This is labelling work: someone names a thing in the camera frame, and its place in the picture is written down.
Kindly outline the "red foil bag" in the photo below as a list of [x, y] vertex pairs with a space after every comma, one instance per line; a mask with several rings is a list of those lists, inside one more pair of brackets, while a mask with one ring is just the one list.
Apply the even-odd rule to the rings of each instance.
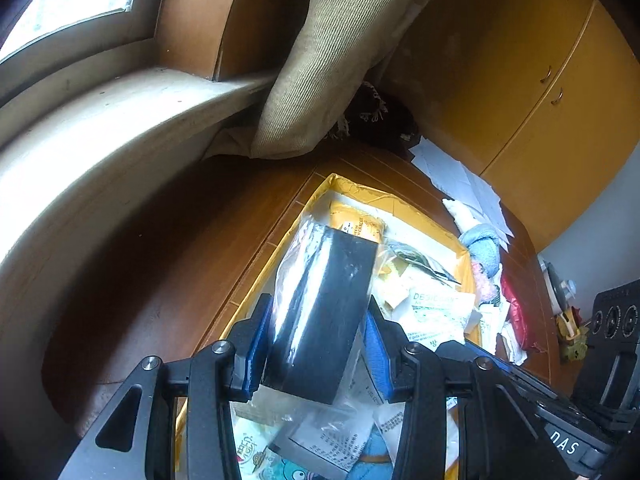
[[516, 341], [523, 350], [538, 352], [539, 347], [535, 332], [529, 327], [524, 309], [506, 278], [506, 274], [502, 274], [500, 285], [503, 296], [509, 304], [509, 321], [513, 327]]

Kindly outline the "yellow sandwich cracker packet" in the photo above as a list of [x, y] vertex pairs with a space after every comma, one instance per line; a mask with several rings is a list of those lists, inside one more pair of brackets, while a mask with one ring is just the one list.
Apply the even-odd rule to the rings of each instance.
[[330, 205], [329, 226], [378, 244], [383, 243], [386, 230], [383, 220], [336, 200]]

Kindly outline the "cluttered side shelf items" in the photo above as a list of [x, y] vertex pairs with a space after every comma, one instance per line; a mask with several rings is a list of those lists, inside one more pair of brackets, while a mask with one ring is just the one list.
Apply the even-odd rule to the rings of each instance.
[[588, 351], [588, 330], [582, 327], [579, 309], [575, 307], [577, 287], [572, 280], [561, 280], [551, 262], [541, 257], [538, 261], [550, 298], [561, 361], [582, 361]]

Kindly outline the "pink plush toy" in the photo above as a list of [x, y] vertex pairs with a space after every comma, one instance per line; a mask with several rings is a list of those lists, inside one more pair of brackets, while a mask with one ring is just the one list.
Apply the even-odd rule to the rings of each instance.
[[477, 260], [471, 260], [472, 273], [475, 283], [475, 297], [477, 307], [489, 304], [499, 307], [501, 302], [501, 272], [502, 266], [498, 266], [497, 272], [490, 278], [484, 266]]

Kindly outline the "yellow cardboard box tray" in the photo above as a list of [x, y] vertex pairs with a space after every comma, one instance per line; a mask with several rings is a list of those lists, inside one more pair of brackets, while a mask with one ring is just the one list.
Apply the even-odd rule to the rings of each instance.
[[[408, 338], [436, 350], [455, 340], [478, 344], [480, 312], [468, 251], [425, 214], [395, 196], [332, 174], [298, 216], [378, 243], [372, 294], [384, 318]], [[358, 354], [352, 382], [342, 403], [349, 416], [342, 429], [318, 429], [307, 420], [294, 432], [309, 451], [320, 451], [329, 465], [351, 479], [388, 479], [396, 460], [405, 407], [390, 403], [374, 388], [372, 361]], [[233, 433], [244, 479], [313, 479], [299, 460], [274, 452], [285, 414], [266, 409], [276, 394], [259, 389], [253, 401], [232, 408]]]

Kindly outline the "white paper sheets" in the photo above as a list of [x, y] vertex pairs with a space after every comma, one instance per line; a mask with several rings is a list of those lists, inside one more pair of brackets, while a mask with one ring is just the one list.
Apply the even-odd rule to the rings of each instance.
[[422, 138], [409, 148], [409, 153], [413, 156], [413, 166], [426, 174], [435, 188], [470, 208], [477, 220], [491, 224], [497, 231], [500, 246], [509, 250], [513, 233], [506, 224], [499, 196], [485, 180], [430, 140]]

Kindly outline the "dark fringed cloth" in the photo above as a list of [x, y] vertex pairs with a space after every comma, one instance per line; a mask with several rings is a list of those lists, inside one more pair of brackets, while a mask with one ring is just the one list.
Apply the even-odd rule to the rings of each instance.
[[409, 148], [418, 144], [420, 132], [411, 110], [401, 100], [363, 81], [328, 137], [406, 157]]

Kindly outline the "yellow wooden cabinet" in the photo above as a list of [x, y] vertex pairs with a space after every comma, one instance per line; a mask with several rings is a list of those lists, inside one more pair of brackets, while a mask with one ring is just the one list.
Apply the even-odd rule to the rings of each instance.
[[639, 63], [599, 0], [430, 0], [382, 85], [492, 186], [537, 249], [639, 140]]

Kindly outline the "olive beige curtain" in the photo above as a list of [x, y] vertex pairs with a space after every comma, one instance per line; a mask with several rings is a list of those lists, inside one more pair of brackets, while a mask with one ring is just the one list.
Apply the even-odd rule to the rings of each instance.
[[311, 152], [429, 1], [309, 0], [257, 124], [221, 129], [205, 154], [282, 159]]

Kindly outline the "window with metal bars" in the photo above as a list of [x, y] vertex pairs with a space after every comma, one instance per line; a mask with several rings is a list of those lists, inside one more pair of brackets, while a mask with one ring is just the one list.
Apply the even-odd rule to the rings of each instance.
[[17, 0], [1, 17], [1, 103], [95, 54], [153, 37], [160, 0]]

